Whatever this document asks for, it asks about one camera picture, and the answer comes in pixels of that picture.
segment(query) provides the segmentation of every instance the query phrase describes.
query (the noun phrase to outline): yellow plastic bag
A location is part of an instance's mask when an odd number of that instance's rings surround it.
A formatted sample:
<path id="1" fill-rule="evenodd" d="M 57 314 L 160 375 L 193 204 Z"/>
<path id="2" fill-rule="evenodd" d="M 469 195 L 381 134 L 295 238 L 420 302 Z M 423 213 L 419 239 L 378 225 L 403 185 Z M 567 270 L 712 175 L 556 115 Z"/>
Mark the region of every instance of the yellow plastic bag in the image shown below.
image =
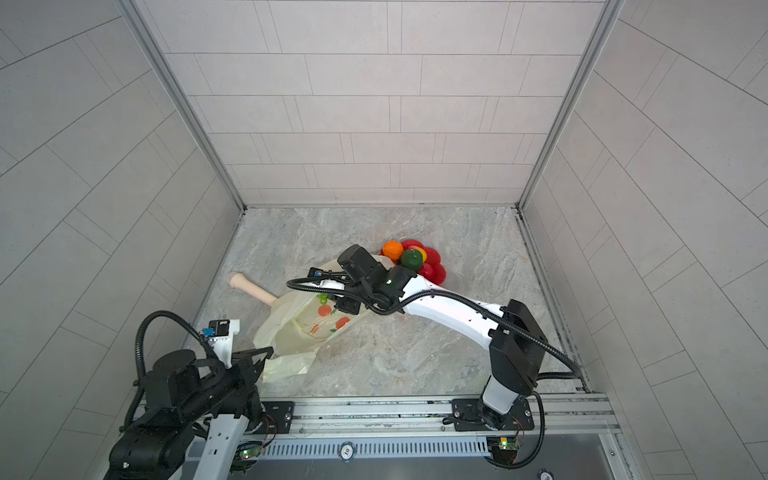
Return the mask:
<path id="1" fill-rule="evenodd" d="M 380 255 L 374 255 L 387 270 L 394 263 Z M 335 260 L 320 268 L 342 271 Z M 317 350 L 325 342 L 340 335 L 348 326 L 371 312 L 361 306 L 358 315 L 349 315 L 333 308 L 326 296 L 311 292 L 291 290 L 272 305 L 272 313 L 253 337 L 256 348 L 271 346 L 275 353 L 266 361 L 262 380 L 274 382 L 292 375 L 307 373 L 315 361 Z"/>

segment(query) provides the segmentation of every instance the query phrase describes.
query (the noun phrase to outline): gray marble floor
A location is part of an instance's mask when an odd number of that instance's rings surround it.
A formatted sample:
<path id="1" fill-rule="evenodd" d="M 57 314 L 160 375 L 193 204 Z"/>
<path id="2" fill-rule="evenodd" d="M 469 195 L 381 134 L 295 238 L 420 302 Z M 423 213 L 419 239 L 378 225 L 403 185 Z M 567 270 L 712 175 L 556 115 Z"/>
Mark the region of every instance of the gray marble floor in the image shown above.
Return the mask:
<path id="1" fill-rule="evenodd" d="M 436 248 L 448 271 L 443 285 L 493 303 L 526 305 L 559 348 L 528 252 L 509 207 L 263 208 L 248 210 L 200 321 L 240 319 L 235 350 L 253 348 L 269 308 L 226 282 L 230 271 L 281 296 L 288 279 L 357 243 L 368 251 L 392 239 Z M 546 355 L 542 371 L 567 371 Z M 470 339 L 416 316 L 370 316 L 320 348 L 306 375 L 260 386 L 265 397 L 480 393 L 488 353 Z M 580 383 L 545 380 L 540 392 L 574 392 Z"/>

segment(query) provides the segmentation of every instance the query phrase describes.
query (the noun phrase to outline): round label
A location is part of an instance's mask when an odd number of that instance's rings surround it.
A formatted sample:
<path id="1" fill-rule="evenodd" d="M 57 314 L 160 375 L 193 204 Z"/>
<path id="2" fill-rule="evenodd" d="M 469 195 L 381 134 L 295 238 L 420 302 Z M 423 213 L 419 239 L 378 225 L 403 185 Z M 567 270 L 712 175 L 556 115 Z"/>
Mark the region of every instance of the round label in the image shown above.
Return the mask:
<path id="1" fill-rule="evenodd" d="M 344 462 L 348 462 L 349 460 L 352 460 L 352 457 L 355 456 L 355 446 L 351 442 L 344 442 L 339 447 L 339 458 L 342 459 Z"/>

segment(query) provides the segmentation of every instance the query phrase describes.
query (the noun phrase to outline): cable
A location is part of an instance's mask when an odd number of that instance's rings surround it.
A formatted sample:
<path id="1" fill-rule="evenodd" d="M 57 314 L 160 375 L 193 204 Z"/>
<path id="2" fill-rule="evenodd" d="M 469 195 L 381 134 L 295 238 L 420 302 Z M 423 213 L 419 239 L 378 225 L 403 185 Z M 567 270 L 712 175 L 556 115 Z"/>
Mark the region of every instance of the cable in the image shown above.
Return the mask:
<path id="1" fill-rule="evenodd" d="M 532 395 L 536 397 L 536 402 L 538 403 L 538 418 L 539 418 L 539 426 L 538 426 L 538 439 L 536 440 L 536 446 L 533 448 L 533 452 L 529 456 L 525 458 L 522 462 L 512 463 L 510 465 L 507 465 L 505 463 L 500 463 L 495 461 L 493 458 L 489 457 L 483 457 L 485 458 L 485 461 L 490 463 L 491 465 L 499 468 L 506 468 L 507 470 L 515 470 L 517 468 L 523 468 L 529 463 L 533 462 L 533 459 L 536 458 L 536 455 L 541 451 L 541 446 L 544 444 L 544 403 L 541 401 L 541 396 L 538 394 L 538 392 L 534 391 L 532 392 Z"/>
<path id="2" fill-rule="evenodd" d="M 567 366 L 574 373 L 574 375 L 576 375 L 577 378 L 581 378 L 581 370 L 578 368 L 576 363 L 570 358 L 568 358 L 568 356 L 566 356 L 563 352 L 554 348 L 549 343 L 546 343 L 545 341 L 539 339 L 537 336 L 530 334 L 527 330 L 522 329 L 519 326 L 515 325 L 514 323 L 501 318 L 500 316 L 496 315 L 490 310 L 478 305 L 474 301 L 468 298 L 465 298 L 457 293 L 449 292 L 448 290 L 422 290 L 421 292 L 414 293 L 413 295 L 403 300 L 400 300 L 398 303 L 396 303 L 395 305 L 392 305 L 387 309 L 382 309 L 376 304 L 375 300 L 368 300 L 367 298 L 364 298 L 356 293 L 346 292 L 344 290 L 337 290 L 333 288 L 322 288 L 319 286 L 304 284 L 307 282 L 315 282 L 318 280 L 336 280 L 336 278 L 333 278 L 333 275 L 341 275 L 341 274 L 327 273 L 326 275 L 317 276 L 317 277 L 296 278 L 293 280 L 288 280 L 286 282 L 286 285 L 290 289 L 302 290 L 304 292 L 325 293 L 329 295 L 347 296 L 361 302 L 369 310 L 372 310 L 374 313 L 378 313 L 379 315 L 392 315 L 398 310 L 401 310 L 404 306 L 408 305 L 409 303 L 415 302 L 416 300 L 423 298 L 424 296 L 444 296 L 446 298 L 457 301 L 459 303 L 462 303 L 472 308 L 475 312 L 480 313 L 481 315 L 492 319 L 493 321 L 495 321 L 505 329 L 508 329 L 516 333 L 517 335 L 529 340 L 530 342 L 533 342 L 535 345 L 539 346 L 545 352 L 549 353 L 554 358 L 562 362 L 565 366 Z"/>
<path id="3" fill-rule="evenodd" d="M 147 333 L 147 328 L 149 327 L 149 324 L 152 323 L 152 321 L 156 318 L 159 318 L 161 316 L 164 316 L 167 319 L 171 319 L 174 322 L 178 323 L 182 328 L 184 328 L 187 333 L 192 335 L 192 338 L 197 340 L 199 344 L 203 346 L 203 350 L 205 350 L 205 356 L 209 359 L 216 359 L 218 358 L 216 356 L 216 353 L 214 352 L 214 349 L 210 346 L 208 342 L 205 341 L 205 338 L 200 335 L 198 331 L 192 327 L 186 321 L 185 319 L 178 316 L 176 313 L 169 312 L 167 310 L 158 310 L 157 312 L 150 313 L 147 315 L 147 317 L 141 322 L 139 325 L 139 328 L 136 330 L 136 343 L 134 344 L 134 354 L 135 354 L 135 360 L 136 360 L 136 373 L 138 376 L 138 388 L 136 390 L 136 395 L 134 396 L 134 399 L 131 401 L 131 404 L 128 406 L 128 411 L 125 413 L 125 418 L 123 420 L 123 429 L 126 429 L 131 423 L 134 421 L 134 415 L 136 414 L 136 409 L 139 406 L 139 403 L 141 402 L 141 398 L 144 396 L 144 387 L 141 385 L 141 381 L 144 379 L 144 376 L 147 375 L 147 367 L 144 364 L 144 335 Z"/>

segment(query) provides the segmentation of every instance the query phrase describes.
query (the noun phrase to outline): wall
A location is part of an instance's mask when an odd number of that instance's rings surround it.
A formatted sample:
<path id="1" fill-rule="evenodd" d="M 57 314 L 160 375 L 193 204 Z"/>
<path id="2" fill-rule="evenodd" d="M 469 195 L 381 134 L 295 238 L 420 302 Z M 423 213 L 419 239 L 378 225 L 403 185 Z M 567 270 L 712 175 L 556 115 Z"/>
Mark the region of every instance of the wall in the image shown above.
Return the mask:
<path id="1" fill-rule="evenodd" d="M 111 0 L 0 2 L 0 58 L 0 477 L 101 478 L 238 210 Z"/>
<path id="2" fill-rule="evenodd" d="M 602 8 L 137 4 L 254 205 L 516 202 Z"/>
<path id="3" fill-rule="evenodd" d="M 758 0 L 627 1 L 525 208 L 645 478 L 768 472 L 766 31 Z"/>

